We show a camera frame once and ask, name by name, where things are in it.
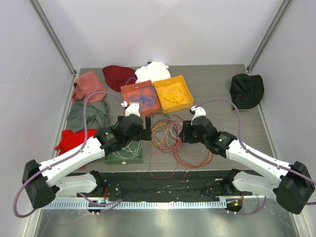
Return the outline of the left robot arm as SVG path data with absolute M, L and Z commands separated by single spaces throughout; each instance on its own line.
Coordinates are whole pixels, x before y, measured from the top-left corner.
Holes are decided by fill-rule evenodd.
M 107 184 L 99 172 L 93 170 L 76 176 L 70 176 L 70 173 L 120 151 L 132 141 L 150 141 L 151 137 L 150 117 L 119 116 L 116 124 L 101 128 L 82 145 L 48 161 L 29 161 L 25 165 L 22 183 L 32 207 L 42 208 L 62 195 L 83 193 L 100 197 Z

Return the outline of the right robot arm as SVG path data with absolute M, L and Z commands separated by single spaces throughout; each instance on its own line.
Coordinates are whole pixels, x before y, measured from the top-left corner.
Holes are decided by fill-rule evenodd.
M 250 175 L 232 170 L 223 182 L 223 189 L 229 195 L 238 191 L 260 194 L 276 200 L 285 210 L 300 214 L 316 189 L 304 164 L 298 161 L 289 164 L 263 154 L 241 143 L 236 136 L 218 131 L 205 116 L 185 120 L 179 137 L 183 143 L 201 143 L 213 154 L 257 172 Z

